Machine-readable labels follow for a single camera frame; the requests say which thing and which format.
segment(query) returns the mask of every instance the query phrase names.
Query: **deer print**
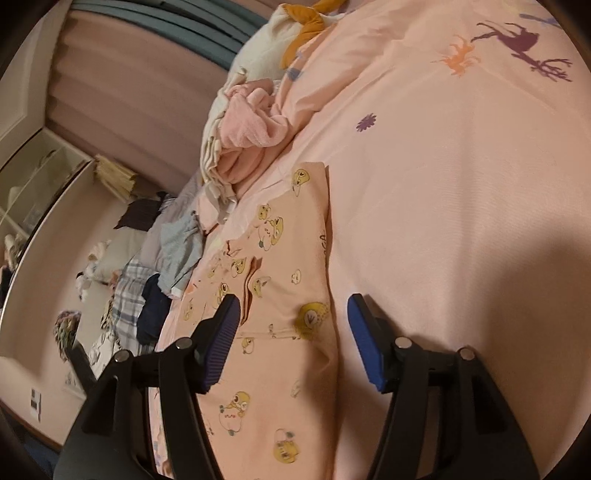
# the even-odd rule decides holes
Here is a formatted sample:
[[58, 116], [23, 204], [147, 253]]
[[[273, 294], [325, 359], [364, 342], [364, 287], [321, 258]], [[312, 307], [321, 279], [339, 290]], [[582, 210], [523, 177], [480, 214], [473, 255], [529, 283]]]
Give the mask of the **deer print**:
[[450, 67], [453, 70], [452, 75], [461, 77], [466, 73], [468, 67], [473, 66], [475, 63], [480, 63], [480, 59], [478, 57], [468, 56], [470, 52], [474, 50], [474, 45], [460, 35], [454, 35], [454, 37], [459, 38], [462, 41], [462, 44], [450, 44], [449, 46], [456, 51], [454, 55], [443, 57], [441, 60], [437, 61]]
[[506, 23], [505, 25], [512, 25], [517, 27], [518, 31], [513, 32], [506, 27], [496, 25], [493, 22], [479, 22], [476, 25], [480, 25], [489, 28], [491, 31], [472, 39], [472, 42], [476, 40], [482, 40], [484, 38], [496, 37], [505, 47], [509, 48], [513, 53], [511, 56], [516, 59], [523, 60], [530, 65], [532, 72], [538, 72], [542, 77], [549, 78], [553, 82], [558, 80], [565, 80], [572, 82], [569, 79], [568, 74], [559, 66], [552, 65], [558, 63], [570, 67], [573, 63], [568, 59], [548, 59], [544, 61], [534, 60], [530, 57], [527, 52], [538, 43], [540, 37], [539, 33], [530, 32], [526, 28], [516, 23]]

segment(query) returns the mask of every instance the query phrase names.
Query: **dark pillow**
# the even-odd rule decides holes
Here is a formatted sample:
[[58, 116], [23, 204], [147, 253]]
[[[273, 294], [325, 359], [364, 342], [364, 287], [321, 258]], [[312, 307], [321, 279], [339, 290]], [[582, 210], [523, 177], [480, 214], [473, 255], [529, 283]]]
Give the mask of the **dark pillow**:
[[147, 232], [160, 212], [162, 200], [139, 199], [131, 202], [115, 228], [128, 226]]

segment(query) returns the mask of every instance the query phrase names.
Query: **cartoon print pillowcase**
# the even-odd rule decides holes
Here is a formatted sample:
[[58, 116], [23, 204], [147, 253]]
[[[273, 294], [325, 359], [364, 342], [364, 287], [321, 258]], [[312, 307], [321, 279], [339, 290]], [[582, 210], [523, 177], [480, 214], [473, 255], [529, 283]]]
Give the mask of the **cartoon print pillowcase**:
[[[224, 295], [241, 303], [221, 380], [198, 396], [227, 480], [323, 480], [332, 468], [337, 345], [324, 165], [298, 165], [291, 183], [258, 208], [244, 235], [226, 243], [181, 305], [176, 337], [211, 317]], [[159, 451], [167, 465], [165, 447]]]

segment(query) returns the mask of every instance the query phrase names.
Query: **orange deer print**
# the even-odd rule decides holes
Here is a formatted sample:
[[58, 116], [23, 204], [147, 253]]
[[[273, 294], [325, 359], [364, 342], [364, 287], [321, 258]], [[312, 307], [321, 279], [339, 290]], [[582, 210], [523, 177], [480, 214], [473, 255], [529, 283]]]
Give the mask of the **orange deer print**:
[[462, 41], [461, 45], [452, 43], [449, 46], [453, 48], [456, 52], [454, 55], [449, 57], [443, 57], [441, 60], [436, 60], [437, 62], [442, 62], [448, 67], [453, 70], [452, 75], [457, 75], [461, 77], [466, 73], [466, 69], [468, 67], [472, 67], [476, 63], [480, 63], [480, 58], [475, 56], [469, 56], [470, 52], [474, 50], [474, 45], [468, 42], [465, 38], [461, 37], [460, 35], [454, 35], [454, 37], [459, 38]]

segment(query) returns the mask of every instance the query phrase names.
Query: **purple flower print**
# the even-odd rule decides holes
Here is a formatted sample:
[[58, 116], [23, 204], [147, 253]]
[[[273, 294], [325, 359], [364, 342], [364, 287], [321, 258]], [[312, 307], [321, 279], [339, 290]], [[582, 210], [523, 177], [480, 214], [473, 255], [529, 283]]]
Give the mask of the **purple flower print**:
[[363, 132], [364, 130], [367, 130], [369, 127], [375, 125], [375, 118], [376, 116], [372, 113], [370, 113], [369, 115], [365, 115], [355, 128], [358, 132]]

